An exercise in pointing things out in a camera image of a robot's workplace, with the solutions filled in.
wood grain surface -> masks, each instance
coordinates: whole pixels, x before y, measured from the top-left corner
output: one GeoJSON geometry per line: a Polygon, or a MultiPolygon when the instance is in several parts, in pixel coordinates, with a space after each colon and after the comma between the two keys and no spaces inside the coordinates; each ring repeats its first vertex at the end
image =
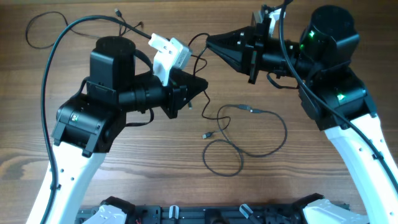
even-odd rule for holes
{"type": "MultiPolygon", "coordinates": [[[[199,32],[221,34],[250,24],[251,13],[263,1],[177,1],[101,4],[53,4],[0,6],[0,223],[24,223],[39,191],[48,164],[40,120],[40,85],[50,49],[30,48],[24,40],[28,21],[45,11],[63,12],[69,21],[90,14],[113,16],[120,8],[130,24],[144,21],[144,31],[188,42],[199,32]]],[[[269,5],[280,1],[267,1],[269,5]]],[[[389,149],[398,159],[398,2],[397,1],[295,1],[288,7],[285,38],[297,41],[311,13],[324,4],[350,10],[361,35],[352,69],[368,86],[382,121],[389,149]]],[[[48,15],[32,26],[33,44],[55,40],[65,24],[48,15]]],[[[94,21],[76,30],[93,35],[116,35],[118,26],[94,21]]],[[[155,50],[147,39],[132,32],[137,48],[150,58],[155,50]]],[[[201,50],[205,38],[192,45],[201,50]]],[[[55,125],[58,107],[77,91],[89,72],[90,52],[95,40],[67,34],[55,54],[47,83],[48,126],[55,125]]],[[[217,177],[201,161],[206,144],[201,135],[216,129],[216,123],[201,118],[206,98],[198,95],[193,110],[184,108],[177,119],[168,119],[155,109],[155,121],[140,128],[126,128],[88,187],[83,206],[98,205],[110,195],[137,205],[239,205],[245,203],[293,202],[312,193],[333,202],[345,202],[355,212],[365,213],[362,201],[340,155],[304,113],[295,90],[275,89],[260,73],[256,85],[236,73],[212,52],[206,52],[207,68],[198,73],[209,81],[212,101],[206,114],[214,116],[227,103],[245,103],[279,113],[286,121],[286,145],[263,159],[245,157],[237,177],[217,177]]],[[[186,71],[191,72],[193,60],[186,71]]],[[[137,72],[147,70],[137,64],[137,72]]],[[[294,80],[283,78],[286,85],[294,80]]],[[[249,152],[262,153],[283,139],[280,121],[266,114],[248,114],[227,109],[233,120],[227,133],[249,152]]],[[[146,121],[148,114],[128,114],[129,121],[146,121]]],[[[238,160],[234,150],[219,143],[206,155],[220,172],[234,172],[238,160]]]]}

cable connector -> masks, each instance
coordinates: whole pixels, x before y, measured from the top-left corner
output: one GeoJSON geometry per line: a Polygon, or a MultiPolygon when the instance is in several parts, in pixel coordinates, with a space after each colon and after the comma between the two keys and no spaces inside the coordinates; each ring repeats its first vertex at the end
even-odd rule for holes
{"type": "Polygon", "coordinates": [[[208,132],[208,133],[202,135],[201,137],[202,137],[203,139],[210,138],[210,137],[213,135],[213,133],[214,133],[214,132],[208,132]]]}
{"type": "Polygon", "coordinates": [[[251,113],[262,113],[262,110],[260,110],[260,109],[251,109],[250,112],[251,113]]]}
{"type": "Polygon", "coordinates": [[[137,27],[137,26],[141,26],[141,28],[144,28],[144,22],[139,21],[139,23],[136,25],[136,27],[137,27]]]}
{"type": "Polygon", "coordinates": [[[249,106],[249,105],[238,105],[238,108],[241,109],[241,110],[247,110],[247,111],[250,111],[250,112],[252,110],[251,106],[249,106]]]}
{"type": "Polygon", "coordinates": [[[115,8],[115,9],[114,9],[114,13],[116,13],[116,15],[117,15],[118,17],[122,17],[122,12],[121,12],[118,8],[115,8]]]}

white plastic bracket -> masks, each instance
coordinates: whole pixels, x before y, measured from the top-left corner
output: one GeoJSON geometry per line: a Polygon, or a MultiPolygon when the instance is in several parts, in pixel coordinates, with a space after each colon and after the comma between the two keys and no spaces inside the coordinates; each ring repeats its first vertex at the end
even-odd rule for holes
{"type": "Polygon", "coordinates": [[[183,70],[191,57],[192,50],[176,38],[168,41],[157,34],[152,34],[148,44],[157,50],[154,57],[154,75],[159,77],[163,86],[169,84],[170,70],[183,70]]]}
{"type": "Polygon", "coordinates": [[[85,224],[125,224],[126,218],[127,215],[120,208],[102,205],[85,224]]]}
{"type": "Polygon", "coordinates": [[[327,199],[320,199],[309,203],[303,213],[308,224],[340,224],[355,223],[368,224],[369,219],[366,215],[360,215],[333,205],[327,199]]]}
{"type": "Polygon", "coordinates": [[[268,36],[272,37],[272,35],[274,34],[274,29],[275,29],[275,24],[276,21],[279,20],[280,17],[280,9],[275,10],[273,12],[270,12],[268,17],[271,19],[271,23],[269,24],[269,32],[268,32],[268,36]]]}

green led light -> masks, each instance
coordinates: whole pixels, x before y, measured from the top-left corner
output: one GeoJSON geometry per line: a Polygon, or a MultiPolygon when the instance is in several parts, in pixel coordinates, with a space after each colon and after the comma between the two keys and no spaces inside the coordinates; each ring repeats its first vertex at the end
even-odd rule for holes
{"type": "Polygon", "coordinates": [[[340,101],[340,100],[346,98],[346,96],[340,93],[339,95],[337,95],[337,98],[340,101]]]}
{"type": "Polygon", "coordinates": [[[74,115],[72,116],[72,121],[77,121],[77,119],[78,119],[78,116],[74,114],[74,115]]]}
{"type": "Polygon", "coordinates": [[[311,38],[313,38],[313,36],[315,35],[315,32],[313,30],[311,30],[309,35],[310,35],[311,38]]]}

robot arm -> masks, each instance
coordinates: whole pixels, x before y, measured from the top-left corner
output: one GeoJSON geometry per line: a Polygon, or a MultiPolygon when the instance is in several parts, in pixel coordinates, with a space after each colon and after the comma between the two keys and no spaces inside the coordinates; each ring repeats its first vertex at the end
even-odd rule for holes
{"type": "MultiPolygon", "coordinates": [[[[275,13],[278,11],[262,6],[261,11],[253,14],[252,26],[210,36],[206,41],[208,48],[237,72],[249,75],[249,83],[255,84],[260,70],[275,73],[277,78],[291,77],[279,40],[272,38],[274,20],[279,18],[275,13]]],[[[369,221],[397,223],[398,194],[391,179],[391,176],[395,180],[398,178],[397,166],[384,142],[376,105],[364,83],[349,68],[351,56],[359,43],[353,18],[340,7],[320,7],[312,14],[300,42],[284,42],[289,59],[306,86],[359,128],[381,153],[388,169],[363,138],[299,88],[305,112],[320,131],[325,132],[347,165],[369,221]]],[[[316,205],[304,208],[303,214],[309,223],[346,220],[316,205]]]]}
{"type": "MultiPolygon", "coordinates": [[[[131,40],[103,37],[97,41],[90,56],[90,77],[85,80],[87,94],[81,93],[84,81],[80,92],[57,112],[52,136],[59,180],[46,223],[73,223],[94,173],[126,126],[126,113],[144,113],[160,106],[170,119],[176,118],[178,110],[207,88],[206,80],[182,71],[191,53],[186,45],[156,34],[149,44],[158,50],[153,72],[150,60],[131,40]],[[150,71],[135,75],[135,57],[145,62],[150,71]]],[[[51,182],[49,165],[27,223],[40,223],[51,182]]],[[[98,212],[96,218],[115,221],[112,223],[124,223],[128,213],[112,205],[105,205],[100,211],[103,214],[98,212]]],[[[96,218],[93,222],[101,223],[96,218]]]]}

